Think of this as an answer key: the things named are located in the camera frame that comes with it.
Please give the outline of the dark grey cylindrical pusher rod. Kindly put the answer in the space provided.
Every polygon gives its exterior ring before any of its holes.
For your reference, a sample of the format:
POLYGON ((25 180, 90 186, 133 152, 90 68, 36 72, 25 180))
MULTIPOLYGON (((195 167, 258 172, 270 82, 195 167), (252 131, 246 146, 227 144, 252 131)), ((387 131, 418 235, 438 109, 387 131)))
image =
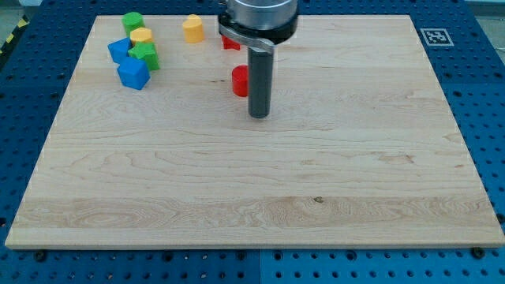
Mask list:
POLYGON ((273 54, 248 48, 248 110, 253 118, 265 118, 271 109, 273 54))

